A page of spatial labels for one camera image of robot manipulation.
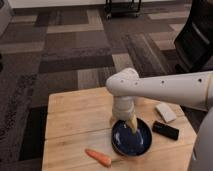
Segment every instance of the black remote control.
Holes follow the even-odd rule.
[[[171,126],[162,124],[158,121],[155,121],[152,127],[152,131],[164,135],[173,140],[178,140],[179,130]]]

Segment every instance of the carrot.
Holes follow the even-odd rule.
[[[106,166],[106,167],[110,167],[111,166],[111,158],[103,153],[91,150],[91,149],[85,149],[85,152],[87,153],[88,156],[94,158],[95,160],[97,160],[99,163],[101,163],[102,165]]]

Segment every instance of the wooden tabletop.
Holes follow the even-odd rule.
[[[171,126],[180,130],[174,141],[152,133],[153,142],[140,157],[122,157],[111,146],[112,95],[105,88],[53,94],[49,98],[43,171],[144,170],[186,171],[196,134],[180,106],[169,104],[178,118]],[[136,115],[151,128],[163,122],[155,110],[159,101],[137,98]],[[110,169],[88,157],[91,148],[112,158]]]

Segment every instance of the wooden table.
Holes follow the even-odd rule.
[[[151,128],[162,121],[154,109],[159,101],[138,98],[136,114]],[[53,94],[49,98],[43,171],[144,170],[185,171],[196,134],[180,106],[169,104],[178,118],[170,125],[180,129],[178,141],[152,133],[147,153],[127,158],[116,154],[111,146],[110,117],[112,95],[105,88]],[[112,158],[110,169],[88,157],[84,149],[92,148]]]

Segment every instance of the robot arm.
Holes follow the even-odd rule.
[[[203,111],[213,106],[213,72],[139,78],[134,69],[127,68],[111,76],[106,87],[114,96],[113,114],[121,120],[131,118],[134,111],[133,96]]]

